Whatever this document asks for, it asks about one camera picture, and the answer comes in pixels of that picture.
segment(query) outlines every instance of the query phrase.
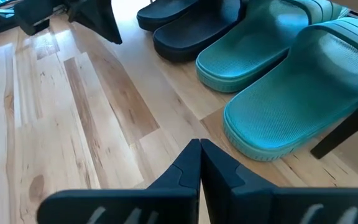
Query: black slide sandal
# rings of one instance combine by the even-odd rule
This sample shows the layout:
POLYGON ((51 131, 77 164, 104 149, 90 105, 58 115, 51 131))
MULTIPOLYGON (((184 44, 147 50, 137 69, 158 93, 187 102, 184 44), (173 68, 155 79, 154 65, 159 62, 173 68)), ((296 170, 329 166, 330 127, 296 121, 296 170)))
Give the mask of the black slide sandal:
POLYGON ((197 0, 156 0, 139 10, 137 22, 143 30, 155 31, 181 17, 197 3, 197 0))
POLYGON ((226 34, 243 17, 246 1, 203 0, 183 17, 157 29, 155 50, 171 62, 186 62, 226 34))

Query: wood grain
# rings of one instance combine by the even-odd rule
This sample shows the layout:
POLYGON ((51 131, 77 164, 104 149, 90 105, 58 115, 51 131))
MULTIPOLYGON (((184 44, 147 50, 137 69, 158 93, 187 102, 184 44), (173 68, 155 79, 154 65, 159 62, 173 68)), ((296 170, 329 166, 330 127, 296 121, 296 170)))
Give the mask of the wood grain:
MULTIPOLYGON (((358 132, 319 161, 309 150, 329 130, 273 162, 235 149, 222 129, 233 95, 203 86, 193 62, 154 52, 135 18, 148 3, 112 1, 128 9, 114 11, 122 45, 67 16, 33 37, 0 34, 0 224, 35 223, 40 202, 59 190, 144 189, 193 138, 279 186, 358 187, 358 132)), ((209 223, 203 194, 199 219, 209 223)))

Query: black stand leg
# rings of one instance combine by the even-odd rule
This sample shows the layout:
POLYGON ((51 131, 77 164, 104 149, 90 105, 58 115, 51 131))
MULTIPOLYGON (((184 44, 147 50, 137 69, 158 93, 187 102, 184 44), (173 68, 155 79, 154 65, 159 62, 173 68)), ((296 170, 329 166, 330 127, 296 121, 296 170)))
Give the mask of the black stand leg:
POLYGON ((334 131, 325 137, 316 147, 311 150, 317 159, 335 149, 340 143, 358 131, 358 109, 346 118, 334 131))

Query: floor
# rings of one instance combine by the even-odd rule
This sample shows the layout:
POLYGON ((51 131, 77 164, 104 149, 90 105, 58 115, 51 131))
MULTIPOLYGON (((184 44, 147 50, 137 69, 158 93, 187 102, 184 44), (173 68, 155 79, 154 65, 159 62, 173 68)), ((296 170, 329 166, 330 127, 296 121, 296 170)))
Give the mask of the floor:
POLYGON ((35 223, 39 203, 63 189, 145 188, 192 138, 279 186, 358 187, 358 133, 320 161, 309 150, 322 136, 273 162, 235 150, 221 119, 232 95, 203 86, 193 62, 154 52, 135 20, 148 3, 113 0, 122 45, 65 16, 34 37, 0 34, 0 223, 35 223))

